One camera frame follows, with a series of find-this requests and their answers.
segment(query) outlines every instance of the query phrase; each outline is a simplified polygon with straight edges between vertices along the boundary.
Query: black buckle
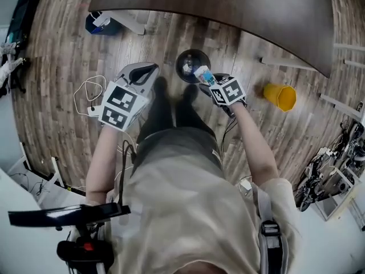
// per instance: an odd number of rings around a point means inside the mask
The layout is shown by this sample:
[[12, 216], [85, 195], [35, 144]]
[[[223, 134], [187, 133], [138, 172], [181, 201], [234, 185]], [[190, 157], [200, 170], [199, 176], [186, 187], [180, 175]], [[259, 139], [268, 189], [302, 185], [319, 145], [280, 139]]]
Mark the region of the black buckle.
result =
[[261, 233], [264, 236], [281, 236], [279, 225], [271, 220], [261, 224]]

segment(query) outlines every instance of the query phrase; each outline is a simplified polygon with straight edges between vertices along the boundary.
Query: yellow bucket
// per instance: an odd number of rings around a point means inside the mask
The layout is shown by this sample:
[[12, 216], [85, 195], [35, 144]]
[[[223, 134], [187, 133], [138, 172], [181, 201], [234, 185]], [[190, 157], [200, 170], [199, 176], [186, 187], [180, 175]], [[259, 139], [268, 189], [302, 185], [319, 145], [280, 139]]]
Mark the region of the yellow bucket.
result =
[[297, 101], [295, 89], [288, 85], [269, 83], [264, 87], [263, 95], [283, 112], [290, 111]]

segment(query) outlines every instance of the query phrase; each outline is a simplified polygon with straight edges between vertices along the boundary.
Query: forearm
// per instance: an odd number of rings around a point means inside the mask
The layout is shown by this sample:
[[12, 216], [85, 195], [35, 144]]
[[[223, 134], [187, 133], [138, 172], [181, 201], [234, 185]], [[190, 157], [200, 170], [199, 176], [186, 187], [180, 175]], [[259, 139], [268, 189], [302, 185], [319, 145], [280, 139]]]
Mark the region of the forearm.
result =
[[260, 186], [270, 179], [278, 178], [274, 154], [247, 109], [242, 103], [234, 103], [231, 109], [240, 127], [253, 182]]
[[114, 188], [118, 131], [104, 126], [100, 133], [86, 177], [86, 199], [105, 203], [107, 192]]

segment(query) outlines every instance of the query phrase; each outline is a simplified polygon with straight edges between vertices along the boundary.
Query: black shoe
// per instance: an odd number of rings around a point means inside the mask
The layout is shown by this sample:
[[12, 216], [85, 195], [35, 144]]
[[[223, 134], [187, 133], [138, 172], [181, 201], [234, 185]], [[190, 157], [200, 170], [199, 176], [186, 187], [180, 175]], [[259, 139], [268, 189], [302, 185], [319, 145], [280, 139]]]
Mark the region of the black shoe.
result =
[[153, 85], [153, 90], [156, 95], [166, 95], [167, 90], [167, 80], [166, 78], [160, 76], [155, 80]]
[[190, 84], [187, 88], [185, 88], [182, 100], [186, 103], [192, 104], [198, 97], [198, 93], [198, 87], [194, 84]]

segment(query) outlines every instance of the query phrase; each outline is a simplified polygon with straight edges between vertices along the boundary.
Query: shirt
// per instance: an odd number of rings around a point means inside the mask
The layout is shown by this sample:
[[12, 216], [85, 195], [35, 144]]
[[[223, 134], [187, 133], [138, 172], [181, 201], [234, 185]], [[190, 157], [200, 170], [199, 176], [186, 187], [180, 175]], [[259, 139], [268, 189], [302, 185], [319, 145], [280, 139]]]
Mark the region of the shirt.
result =
[[[131, 214], [106, 226], [115, 251], [109, 272], [171, 274], [204, 261], [228, 274], [259, 273], [257, 209], [224, 179], [215, 140], [194, 128], [166, 130], [148, 139], [147, 148], [139, 147], [142, 160], [124, 182], [123, 204]], [[272, 179], [261, 188], [271, 197], [274, 219], [287, 237], [290, 271], [301, 242], [291, 184]]]

